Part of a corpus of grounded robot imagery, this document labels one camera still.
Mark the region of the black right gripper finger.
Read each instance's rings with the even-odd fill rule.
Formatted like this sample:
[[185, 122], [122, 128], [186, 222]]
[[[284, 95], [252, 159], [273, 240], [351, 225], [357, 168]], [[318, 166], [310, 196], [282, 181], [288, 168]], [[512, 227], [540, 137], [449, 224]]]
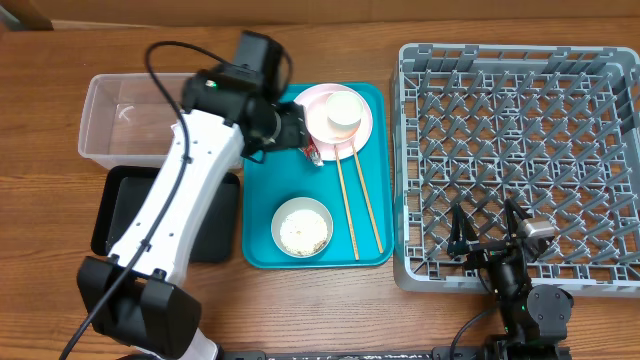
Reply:
[[524, 221], [530, 218], [530, 215], [513, 199], [504, 201], [505, 219], [510, 239], [524, 238], [526, 236], [524, 230]]
[[469, 242], [477, 242], [478, 236], [462, 207], [459, 204], [454, 204], [451, 211], [452, 223], [449, 244], [464, 245]]

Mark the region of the red snack wrapper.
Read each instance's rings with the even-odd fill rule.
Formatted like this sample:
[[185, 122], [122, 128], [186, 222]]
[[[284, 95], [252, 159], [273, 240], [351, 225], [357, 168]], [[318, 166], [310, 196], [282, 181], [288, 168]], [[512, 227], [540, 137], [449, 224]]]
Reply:
[[308, 143], [300, 148], [300, 151], [305, 157], [316, 167], [323, 167], [324, 162], [321, 158], [320, 152], [312, 137], [308, 138]]

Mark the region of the grey rice bowl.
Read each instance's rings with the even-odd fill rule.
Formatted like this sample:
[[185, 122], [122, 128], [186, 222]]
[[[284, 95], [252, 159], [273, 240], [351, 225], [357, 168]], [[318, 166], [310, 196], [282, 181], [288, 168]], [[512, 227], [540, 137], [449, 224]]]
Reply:
[[[328, 241], [326, 242], [326, 244], [321, 248], [321, 250], [312, 255], [312, 256], [307, 256], [307, 257], [302, 257], [302, 256], [295, 256], [289, 252], [286, 251], [286, 249], [283, 247], [282, 243], [281, 243], [281, 239], [280, 239], [280, 235], [279, 235], [279, 230], [280, 227], [285, 219], [285, 217], [289, 214], [291, 214], [292, 212], [295, 212], [297, 210], [303, 210], [303, 209], [309, 209], [312, 211], [315, 211], [316, 213], [320, 214], [323, 219], [325, 220], [325, 222], [327, 223], [328, 226]], [[332, 235], [333, 235], [333, 218], [330, 214], [330, 212], [328, 211], [328, 209], [319, 201], [313, 199], [313, 198], [309, 198], [309, 197], [296, 197], [296, 198], [292, 198], [287, 200], [286, 202], [284, 202], [275, 212], [272, 221], [271, 221], [271, 234], [273, 237], [273, 240], [276, 244], [276, 246], [286, 255], [289, 255], [291, 257], [294, 258], [298, 258], [298, 259], [304, 259], [304, 258], [311, 258], [313, 256], [319, 255], [330, 243]]]

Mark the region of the cooked white rice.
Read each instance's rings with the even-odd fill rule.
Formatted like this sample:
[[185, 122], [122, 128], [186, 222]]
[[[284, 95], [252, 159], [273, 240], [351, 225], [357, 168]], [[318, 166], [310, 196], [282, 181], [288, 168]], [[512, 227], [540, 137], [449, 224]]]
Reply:
[[295, 256], [312, 256], [328, 241], [328, 226], [323, 217], [309, 209], [287, 215], [280, 227], [281, 243]]

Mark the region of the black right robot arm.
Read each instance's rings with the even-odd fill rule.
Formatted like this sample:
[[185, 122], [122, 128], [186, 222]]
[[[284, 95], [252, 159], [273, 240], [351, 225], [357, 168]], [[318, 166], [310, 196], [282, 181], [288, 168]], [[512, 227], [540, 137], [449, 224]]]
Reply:
[[[555, 228], [544, 218], [529, 215], [511, 199], [504, 202], [506, 238], [481, 243], [462, 207], [451, 207], [452, 225], [447, 254], [464, 256], [466, 270], [484, 270], [483, 286], [492, 290], [496, 305], [469, 320], [448, 350], [451, 359], [569, 359], [559, 343], [568, 335], [573, 296], [555, 285], [534, 285], [528, 263], [538, 259], [555, 238]], [[486, 316], [499, 312], [502, 335], [489, 335], [472, 351], [457, 348], [464, 332]]]

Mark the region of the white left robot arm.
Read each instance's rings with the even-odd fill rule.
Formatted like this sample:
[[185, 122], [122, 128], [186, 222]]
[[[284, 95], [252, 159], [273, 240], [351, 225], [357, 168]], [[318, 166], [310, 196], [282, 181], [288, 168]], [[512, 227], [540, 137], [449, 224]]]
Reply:
[[135, 218], [105, 259], [77, 274], [93, 329], [147, 358], [219, 359], [199, 327], [200, 303], [182, 287], [194, 242], [219, 185], [240, 160], [304, 148], [302, 106], [283, 96], [293, 62], [271, 37], [245, 31], [232, 61], [189, 78], [172, 100], [176, 122], [167, 157]]

